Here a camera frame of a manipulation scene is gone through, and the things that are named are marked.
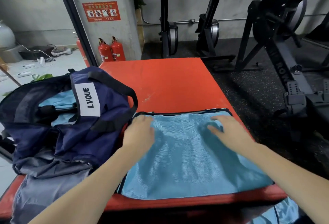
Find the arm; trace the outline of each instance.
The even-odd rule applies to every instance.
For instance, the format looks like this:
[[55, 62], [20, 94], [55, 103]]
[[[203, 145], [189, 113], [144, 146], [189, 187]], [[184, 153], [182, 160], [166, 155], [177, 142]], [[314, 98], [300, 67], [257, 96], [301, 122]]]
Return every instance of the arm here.
[[317, 176], [286, 160], [264, 145], [254, 142], [245, 129], [233, 118], [216, 116], [224, 133], [213, 126], [208, 129], [226, 147], [258, 165], [279, 185], [316, 224], [329, 220], [329, 180]]
[[139, 116], [125, 131], [123, 145], [100, 168], [58, 198], [29, 224], [93, 224], [128, 170], [154, 143], [151, 117]]

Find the forearm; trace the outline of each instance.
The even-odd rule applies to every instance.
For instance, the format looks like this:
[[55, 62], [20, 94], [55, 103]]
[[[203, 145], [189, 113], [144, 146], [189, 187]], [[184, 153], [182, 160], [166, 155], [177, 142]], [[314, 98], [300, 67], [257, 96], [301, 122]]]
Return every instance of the forearm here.
[[329, 181], [255, 144], [246, 157], [257, 164], [316, 223], [329, 223]]
[[30, 224], [97, 223], [118, 184], [140, 157], [133, 150], [118, 149], [100, 168], [47, 207]]

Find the white tank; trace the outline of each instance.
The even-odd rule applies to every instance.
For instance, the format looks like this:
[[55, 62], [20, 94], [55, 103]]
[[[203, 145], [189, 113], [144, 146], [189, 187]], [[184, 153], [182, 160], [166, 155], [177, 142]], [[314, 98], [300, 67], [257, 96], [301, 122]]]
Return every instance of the white tank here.
[[16, 46], [13, 31], [0, 20], [0, 50], [8, 50]]

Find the white label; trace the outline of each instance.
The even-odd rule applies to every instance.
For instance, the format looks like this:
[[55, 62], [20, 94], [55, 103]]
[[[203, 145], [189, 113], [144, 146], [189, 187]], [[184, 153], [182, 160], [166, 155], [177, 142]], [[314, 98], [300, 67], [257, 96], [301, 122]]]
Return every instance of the white label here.
[[75, 84], [82, 117], [100, 117], [101, 108], [94, 83]]

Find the concrete pillar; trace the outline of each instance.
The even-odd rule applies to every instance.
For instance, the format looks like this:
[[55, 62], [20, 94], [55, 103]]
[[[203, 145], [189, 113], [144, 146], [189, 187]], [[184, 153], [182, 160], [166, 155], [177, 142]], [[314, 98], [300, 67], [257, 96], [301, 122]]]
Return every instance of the concrete pillar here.
[[[108, 1], [117, 1], [121, 20], [88, 22], [82, 3]], [[115, 36], [119, 42], [123, 44], [126, 60], [141, 59], [142, 52], [138, 41], [137, 21], [133, 0], [74, 0], [74, 2], [99, 64], [102, 61], [97, 49], [98, 38], [102, 38], [106, 43], [110, 44], [112, 36]]]

